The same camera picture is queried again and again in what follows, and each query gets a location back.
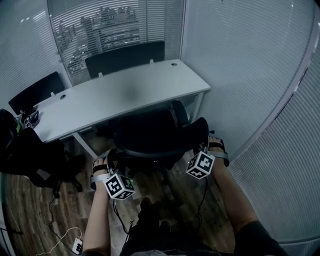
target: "wall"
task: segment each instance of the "wall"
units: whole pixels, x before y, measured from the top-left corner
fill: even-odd
[[[320,47],[270,127],[229,167],[280,242],[320,237]]]
[[[0,24],[0,108],[12,111],[10,99],[55,71],[71,85],[59,63],[46,0],[3,0]]]
[[[314,11],[313,0],[187,1],[181,59],[211,86],[199,116],[223,138],[232,160],[291,84]]]

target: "black office chair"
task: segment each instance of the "black office chair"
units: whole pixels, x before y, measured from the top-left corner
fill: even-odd
[[[71,182],[78,192],[81,184],[75,175],[84,164],[83,156],[70,157],[60,140],[43,143],[31,128],[23,130],[0,156],[1,172],[27,176],[37,187],[53,188],[59,197],[62,181]]]
[[[154,170],[171,169],[185,152],[196,154],[200,145],[208,144],[209,128],[201,117],[189,124],[182,103],[172,102],[176,121],[169,109],[154,110],[118,118],[109,122],[117,152],[110,156],[117,161],[116,169],[130,168],[129,176],[136,172],[148,174]]]

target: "black pants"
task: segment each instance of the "black pants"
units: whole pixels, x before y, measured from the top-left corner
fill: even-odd
[[[212,251],[194,234],[179,232],[163,233],[159,227],[158,214],[147,207],[138,214],[137,224],[129,231],[128,242],[123,246],[120,256],[129,256],[136,252],[159,250],[175,255],[193,251]]]

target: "wooden floor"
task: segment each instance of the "wooden floor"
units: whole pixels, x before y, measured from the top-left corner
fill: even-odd
[[[93,132],[84,135],[91,146],[99,153],[113,147],[113,143]],[[60,189],[60,198],[51,205],[53,212],[53,229],[61,237],[67,229],[79,227],[82,238],[86,230],[93,192],[89,192],[89,177],[92,157],[73,138],[64,142],[65,148],[73,155],[83,154],[86,164],[76,176],[83,186],[83,192],[78,193],[70,183],[64,183]],[[163,185],[163,176],[154,172],[150,176],[138,173],[134,178],[137,193],[125,201],[117,201],[116,205],[123,222],[129,228],[129,222],[135,219],[140,210],[142,197],[148,196],[159,211],[162,220],[168,220],[176,231],[193,231],[198,225],[197,209],[205,189],[205,180],[196,180],[185,174],[188,160],[192,157],[187,152],[184,157],[167,171],[169,184]],[[34,256],[49,252],[59,241],[49,230],[51,221],[49,203],[53,199],[50,188],[34,186],[22,176],[8,175],[7,177],[7,218],[9,228],[17,231],[17,225],[23,235],[12,234],[12,245],[17,255]],[[110,207],[111,255],[119,255],[126,239],[122,226],[113,209]],[[220,252],[232,253],[235,246],[234,234],[224,211],[221,194],[216,184],[209,179],[209,190],[201,207],[202,226],[200,236],[203,242]],[[63,242],[73,247],[75,238],[80,231],[72,229]],[[73,255],[60,243],[52,252],[53,256]]]

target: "person's leg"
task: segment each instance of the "person's leg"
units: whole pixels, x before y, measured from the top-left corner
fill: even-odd
[[[159,233],[159,216],[154,210],[149,198],[144,197],[140,202],[141,211],[138,214],[138,222],[129,231],[130,238],[149,237]]]

